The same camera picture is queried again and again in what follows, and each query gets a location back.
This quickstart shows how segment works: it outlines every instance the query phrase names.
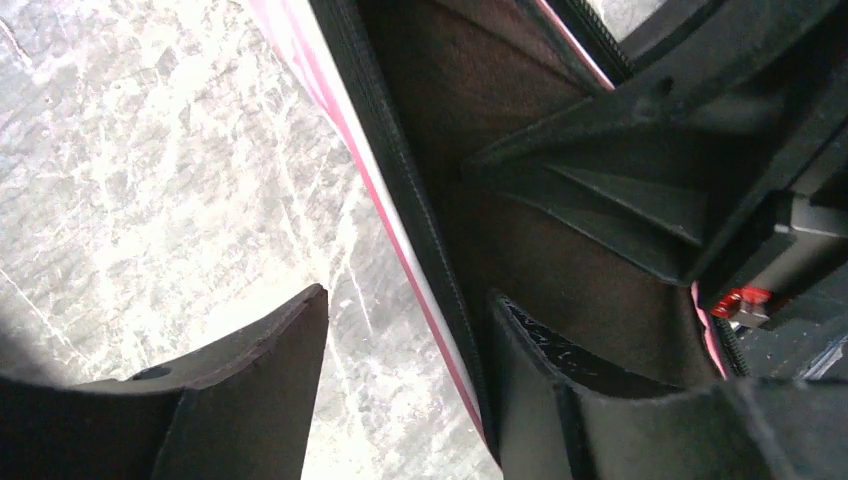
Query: mounting hole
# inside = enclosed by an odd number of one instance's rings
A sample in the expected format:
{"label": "mounting hole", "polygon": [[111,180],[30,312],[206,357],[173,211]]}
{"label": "mounting hole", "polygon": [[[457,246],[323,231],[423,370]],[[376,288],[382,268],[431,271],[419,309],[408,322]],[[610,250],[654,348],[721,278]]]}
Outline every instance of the mounting hole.
{"label": "mounting hole", "polygon": [[668,96],[674,89],[674,79],[665,77],[648,89],[633,104],[633,119],[639,122],[655,122],[668,115]]}
{"label": "mounting hole", "polygon": [[162,378],[169,373],[171,373],[170,367],[150,367],[145,368],[144,370],[136,373],[135,375],[130,377],[130,380],[151,380],[154,378]]}

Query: black plastic bracket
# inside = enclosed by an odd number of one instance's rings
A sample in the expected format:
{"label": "black plastic bracket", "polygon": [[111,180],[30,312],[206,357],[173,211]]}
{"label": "black plastic bracket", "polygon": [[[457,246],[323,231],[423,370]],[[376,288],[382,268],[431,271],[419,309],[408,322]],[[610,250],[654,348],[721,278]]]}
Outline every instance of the black plastic bracket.
{"label": "black plastic bracket", "polygon": [[848,118],[848,3],[703,8],[665,56],[469,158],[464,181],[547,212],[667,283],[699,279]]}
{"label": "black plastic bracket", "polygon": [[[774,328],[769,317],[848,261],[848,212],[809,198],[777,196],[749,227],[699,283],[702,308],[742,325]],[[758,305],[738,298],[737,311],[715,311],[727,292],[742,288],[768,298]]]}

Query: gray concrete surface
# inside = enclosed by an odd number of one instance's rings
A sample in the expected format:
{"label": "gray concrete surface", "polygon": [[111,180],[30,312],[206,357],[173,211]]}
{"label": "gray concrete surface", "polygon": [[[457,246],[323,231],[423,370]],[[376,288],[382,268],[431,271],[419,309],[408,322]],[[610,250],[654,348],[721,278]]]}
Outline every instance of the gray concrete surface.
{"label": "gray concrete surface", "polygon": [[[617,36],[638,24],[607,3]],[[348,153],[238,3],[0,0],[0,21],[6,374],[126,378],[317,281],[303,477],[498,477]]]}
{"label": "gray concrete surface", "polygon": [[616,40],[642,24],[668,0],[587,0]]}

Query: textured black surface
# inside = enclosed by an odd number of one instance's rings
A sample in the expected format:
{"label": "textured black surface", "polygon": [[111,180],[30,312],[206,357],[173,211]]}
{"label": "textured black surface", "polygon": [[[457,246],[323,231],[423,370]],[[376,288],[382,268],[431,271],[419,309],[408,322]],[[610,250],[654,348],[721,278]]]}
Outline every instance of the textured black surface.
{"label": "textured black surface", "polygon": [[[848,383],[747,379],[671,393],[540,329],[506,297],[492,295],[490,306],[505,480],[848,474]],[[563,351],[581,369],[560,368]],[[645,398],[626,399],[637,388]]]}
{"label": "textured black surface", "polygon": [[300,478],[327,321],[315,285],[137,380],[0,379],[0,476]]}

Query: brown fabric panel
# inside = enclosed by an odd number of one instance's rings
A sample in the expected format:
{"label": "brown fabric panel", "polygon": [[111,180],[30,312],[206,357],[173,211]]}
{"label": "brown fabric panel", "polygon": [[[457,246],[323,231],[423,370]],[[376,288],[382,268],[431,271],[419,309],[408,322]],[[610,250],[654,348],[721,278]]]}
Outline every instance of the brown fabric panel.
{"label": "brown fabric panel", "polygon": [[491,352],[480,319],[494,287],[625,368],[678,385],[712,381],[685,289],[661,284],[540,211],[463,185],[463,158],[583,92],[513,5],[439,2],[364,2],[361,12],[476,318],[484,361]]}

